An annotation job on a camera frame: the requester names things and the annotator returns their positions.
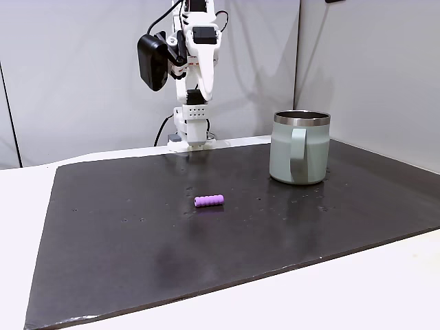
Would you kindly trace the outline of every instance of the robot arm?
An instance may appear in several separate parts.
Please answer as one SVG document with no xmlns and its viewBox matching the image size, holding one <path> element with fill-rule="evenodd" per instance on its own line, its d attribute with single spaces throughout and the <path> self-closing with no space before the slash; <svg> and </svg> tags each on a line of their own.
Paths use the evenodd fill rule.
<svg viewBox="0 0 440 330">
<path fill-rule="evenodd" d="M 172 10 L 173 33 L 168 38 L 162 31 L 139 40 L 140 73 L 153 91 L 165 85 L 169 74 L 176 80 L 177 99 L 183 105 L 174 109 L 174 123 L 189 149 L 199 149 L 207 140 L 221 31 L 214 23 L 214 0 L 181 0 Z M 199 88 L 188 89 L 187 79 L 197 81 Z"/>
</svg>

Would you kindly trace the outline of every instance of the purple object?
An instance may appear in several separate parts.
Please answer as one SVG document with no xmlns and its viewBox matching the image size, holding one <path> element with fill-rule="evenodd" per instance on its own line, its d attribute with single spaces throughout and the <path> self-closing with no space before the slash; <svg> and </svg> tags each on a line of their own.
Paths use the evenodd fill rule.
<svg viewBox="0 0 440 330">
<path fill-rule="evenodd" d="M 223 205 L 224 201 L 223 195 L 195 197 L 194 205 L 196 208 L 203 208 L 204 206 Z"/>
</svg>

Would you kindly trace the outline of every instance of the gray mug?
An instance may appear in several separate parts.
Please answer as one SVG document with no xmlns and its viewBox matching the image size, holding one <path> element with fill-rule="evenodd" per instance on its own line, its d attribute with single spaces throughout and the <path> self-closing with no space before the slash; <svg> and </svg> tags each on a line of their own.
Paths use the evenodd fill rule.
<svg viewBox="0 0 440 330">
<path fill-rule="evenodd" d="M 328 113 L 275 113 L 270 175 L 286 184 L 316 184 L 325 178 L 330 142 Z"/>
</svg>

